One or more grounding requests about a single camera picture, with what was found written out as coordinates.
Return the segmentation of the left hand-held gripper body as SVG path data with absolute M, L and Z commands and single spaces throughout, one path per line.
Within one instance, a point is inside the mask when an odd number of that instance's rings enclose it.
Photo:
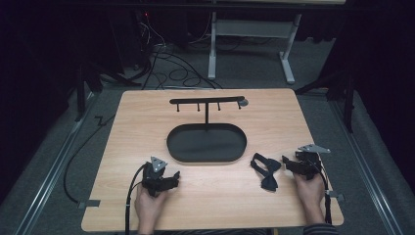
M 145 163 L 142 185 L 152 197 L 173 188 L 173 179 L 162 177 L 166 166 L 167 162 L 156 157 L 151 157 L 151 161 Z

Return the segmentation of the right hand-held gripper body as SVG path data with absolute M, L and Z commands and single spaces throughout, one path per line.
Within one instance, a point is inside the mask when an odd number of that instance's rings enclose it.
M 303 165 L 304 171 L 302 174 L 306 176 L 307 180 L 310 180 L 315 174 L 321 172 L 322 164 L 319 157 L 320 153 L 330 154 L 331 150 L 315 144 L 298 147 L 296 158 Z

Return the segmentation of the black bow tie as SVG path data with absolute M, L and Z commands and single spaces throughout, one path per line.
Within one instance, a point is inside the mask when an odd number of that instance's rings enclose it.
M 264 190 L 275 192 L 278 188 L 278 183 L 274 177 L 274 173 L 281 167 L 281 164 L 276 160 L 255 153 L 250 165 L 256 172 L 263 176 L 260 187 Z

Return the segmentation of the black hook rack with tray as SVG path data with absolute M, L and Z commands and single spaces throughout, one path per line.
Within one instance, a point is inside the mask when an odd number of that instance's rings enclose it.
M 215 98 L 171 99 L 176 111 L 184 104 L 205 105 L 203 123 L 185 123 L 174 127 L 166 138 L 170 155 L 182 163 L 230 163 L 241 158 L 247 147 L 245 132 L 232 123 L 213 123 L 209 121 L 209 105 L 235 102 L 239 109 L 248 104 L 244 96 Z

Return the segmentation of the person's left hand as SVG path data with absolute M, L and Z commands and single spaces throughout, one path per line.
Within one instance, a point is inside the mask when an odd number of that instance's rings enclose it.
M 138 187 L 134 203 L 139 220 L 138 229 L 155 230 L 167 195 L 167 192 L 161 192 L 157 197 L 152 197 L 146 188 Z

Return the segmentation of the person's right hand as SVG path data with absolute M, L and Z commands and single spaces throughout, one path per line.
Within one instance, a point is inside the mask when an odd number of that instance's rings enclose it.
M 320 176 L 315 175 L 307 180 L 302 175 L 294 174 L 298 195 L 303 207 L 307 225 L 324 223 L 325 217 L 321 210 L 324 197 L 324 184 Z

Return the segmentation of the grey tape piece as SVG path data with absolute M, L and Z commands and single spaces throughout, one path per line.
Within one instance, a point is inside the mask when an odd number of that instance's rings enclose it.
M 330 198 L 335 198 L 338 202 L 342 202 L 345 200 L 345 196 L 343 194 L 339 194 L 336 191 L 331 191 L 328 190 L 326 192 L 326 194 L 330 197 Z
M 101 200 L 88 200 L 85 202 L 79 202 L 77 204 L 78 209 L 86 209 L 86 208 L 98 208 L 100 206 Z

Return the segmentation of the person's striped right sleeve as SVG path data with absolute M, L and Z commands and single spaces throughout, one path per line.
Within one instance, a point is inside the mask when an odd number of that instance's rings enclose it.
M 307 225 L 302 230 L 302 235 L 340 235 L 337 228 L 327 223 Z

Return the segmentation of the black tripod stand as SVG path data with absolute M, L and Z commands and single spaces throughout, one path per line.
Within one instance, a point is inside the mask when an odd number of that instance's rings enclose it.
M 80 121 L 86 115 L 86 92 L 85 86 L 88 86 L 92 93 L 101 93 L 103 85 L 100 81 L 100 75 L 107 75 L 109 78 L 132 87 L 140 87 L 141 84 L 128 80 L 121 75 L 104 69 L 92 62 L 81 63 L 76 70 L 76 98 L 77 98 L 77 117 L 76 121 Z
M 346 129 L 352 132 L 351 117 L 353 111 L 354 83 L 353 77 L 345 70 L 338 70 L 332 74 L 320 77 L 304 87 L 295 90 L 297 95 L 305 94 L 313 89 L 327 88 L 328 101 L 344 100 L 343 122 Z

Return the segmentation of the metal floor rail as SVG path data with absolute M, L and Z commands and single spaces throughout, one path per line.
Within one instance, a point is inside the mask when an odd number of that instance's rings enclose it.
M 50 167 L 45 179 L 38 192 L 36 193 L 30 207 L 26 211 L 20 225 L 16 229 L 13 235 L 30 235 L 34 224 L 43 211 L 60 175 L 62 174 L 65 164 L 69 161 L 69 150 L 73 145 L 78 132 L 85 121 L 85 117 L 88 115 L 92 107 L 97 100 L 97 95 L 90 92 L 86 98 L 86 111 L 81 115 L 74 123 L 68 136 L 65 139 L 59 153 L 57 154 L 52 166 Z
M 358 171 L 386 231 L 389 235 L 403 235 L 403 230 L 401 229 L 395 214 L 392 212 L 392 207 L 385 196 L 385 193 L 376 180 L 369 164 L 366 162 L 356 139 L 353 134 L 348 131 L 348 128 L 344 124 L 343 112 L 340 105 L 337 102 L 330 102 L 329 106 L 346 137 L 347 143 L 351 148 L 354 161 L 357 164 Z

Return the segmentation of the white desk frame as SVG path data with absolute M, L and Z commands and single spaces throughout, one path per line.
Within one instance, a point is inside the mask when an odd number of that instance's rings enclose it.
M 208 57 L 207 78 L 216 76 L 216 38 L 218 36 L 284 38 L 287 45 L 279 53 L 279 60 L 288 84 L 294 84 L 295 78 L 289 62 L 289 56 L 300 26 L 301 14 L 296 14 L 290 22 L 259 22 L 248 20 L 218 19 L 216 12 L 211 14 L 210 51 Z

